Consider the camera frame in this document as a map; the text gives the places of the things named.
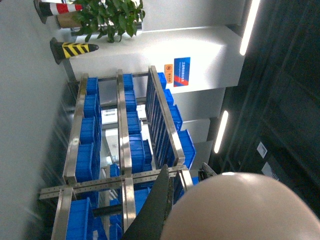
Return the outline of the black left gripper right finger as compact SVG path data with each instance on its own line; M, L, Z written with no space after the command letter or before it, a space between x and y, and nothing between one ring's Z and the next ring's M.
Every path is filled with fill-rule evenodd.
M215 176L217 176L217 173L207 163L203 162L198 170L198 180L203 181Z

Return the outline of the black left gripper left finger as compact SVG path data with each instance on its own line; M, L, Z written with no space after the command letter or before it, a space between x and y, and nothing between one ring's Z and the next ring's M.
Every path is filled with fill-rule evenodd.
M173 207L173 179L165 164L123 240L159 240Z

